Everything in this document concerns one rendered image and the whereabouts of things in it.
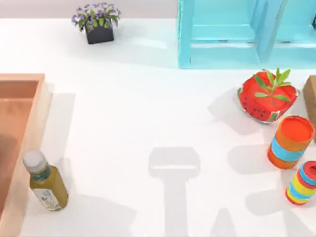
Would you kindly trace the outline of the olive green bottle white cap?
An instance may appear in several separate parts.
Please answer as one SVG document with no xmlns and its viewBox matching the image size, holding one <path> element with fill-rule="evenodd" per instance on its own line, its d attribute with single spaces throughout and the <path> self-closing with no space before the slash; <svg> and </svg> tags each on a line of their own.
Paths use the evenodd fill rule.
<svg viewBox="0 0 316 237">
<path fill-rule="evenodd" d="M 68 191 L 57 167 L 50 165 L 42 151 L 32 150 L 23 157 L 30 175 L 29 186 L 49 211 L 60 211 L 68 203 Z"/>
</svg>

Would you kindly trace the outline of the watermelon pattern plant pot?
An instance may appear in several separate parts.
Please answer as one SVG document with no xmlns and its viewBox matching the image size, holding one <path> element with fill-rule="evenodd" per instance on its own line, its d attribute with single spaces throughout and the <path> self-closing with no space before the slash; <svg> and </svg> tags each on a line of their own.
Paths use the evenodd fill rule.
<svg viewBox="0 0 316 237">
<path fill-rule="evenodd" d="M 237 90 L 243 110 L 256 121 L 277 121 L 296 101 L 298 90 L 288 81 L 290 69 L 256 72 Z"/>
</svg>

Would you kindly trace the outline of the purple flower plant black pot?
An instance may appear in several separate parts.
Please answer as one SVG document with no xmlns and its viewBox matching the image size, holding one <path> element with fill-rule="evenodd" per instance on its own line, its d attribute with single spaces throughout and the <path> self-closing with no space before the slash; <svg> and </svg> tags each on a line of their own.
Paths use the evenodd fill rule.
<svg viewBox="0 0 316 237">
<path fill-rule="evenodd" d="M 88 44 L 114 41 L 113 27 L 118 26 L 121 11 L 112 3 L 86 4 L 77 8 L 71 22 L 87 37 Z"/>
</svg>

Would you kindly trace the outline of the shallow salmon-coloured box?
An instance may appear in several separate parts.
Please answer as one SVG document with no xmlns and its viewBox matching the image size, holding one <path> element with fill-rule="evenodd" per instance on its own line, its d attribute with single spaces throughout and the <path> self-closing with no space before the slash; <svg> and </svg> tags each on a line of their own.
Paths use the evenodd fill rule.
<svg viewBox="0 0 316 237">
<path fill-rule="evenodd" d="M 0 237 L 18 237 L 28 202 L 23 156 L 41 147 L 52 94 L 44 73 L 0 73 Z"/>
</svg>

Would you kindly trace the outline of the light blue rack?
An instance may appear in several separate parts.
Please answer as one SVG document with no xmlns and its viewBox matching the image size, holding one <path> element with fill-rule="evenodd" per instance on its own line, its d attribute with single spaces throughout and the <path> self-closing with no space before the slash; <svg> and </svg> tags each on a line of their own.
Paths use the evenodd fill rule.
<svg viewBox="0 0 316 237">
<path fill-rule="evenodd" d="M 316 69 L 316 0 L 178 0 L 178 65 Z"/>
</svg>

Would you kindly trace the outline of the stack of coloured rings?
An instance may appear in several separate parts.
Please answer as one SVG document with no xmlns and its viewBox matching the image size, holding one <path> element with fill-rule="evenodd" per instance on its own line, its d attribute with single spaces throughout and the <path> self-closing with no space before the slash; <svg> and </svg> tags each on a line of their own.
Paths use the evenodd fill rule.
<svg viewBox="0 0 316 237">
<path fill-rule="evenodd" d="M 316 193 L 316 161 L 307 161 L 298 169 L 285 195 L 294 205 L 304 205 Z"/>
</svg>

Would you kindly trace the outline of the orange can blue band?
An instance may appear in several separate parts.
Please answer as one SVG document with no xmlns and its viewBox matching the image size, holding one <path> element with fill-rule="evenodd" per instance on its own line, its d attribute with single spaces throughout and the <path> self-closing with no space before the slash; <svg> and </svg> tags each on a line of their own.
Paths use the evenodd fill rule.
<svg viewBox="0 0 316 237">
<path fill-rule="evenodd" d="M 268 160 L 279 169 L 294 168 L 315 135 L 313 124 L 299 115 L 286 116 L 272 137 Z"/>
</svg>

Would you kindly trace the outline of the brown wooden block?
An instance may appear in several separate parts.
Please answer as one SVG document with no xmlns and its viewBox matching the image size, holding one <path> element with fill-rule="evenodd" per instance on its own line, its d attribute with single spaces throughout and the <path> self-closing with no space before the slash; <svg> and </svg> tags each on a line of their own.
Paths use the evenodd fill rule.
<svg viewBox="0 0 316 237">
<path fill-rule="evenodd" d="M 316 75 L 309 75 L 303 87 L 303 96 L 309 120 L 315 128 L 314 143 L 316 143 Z"/>
</svg>

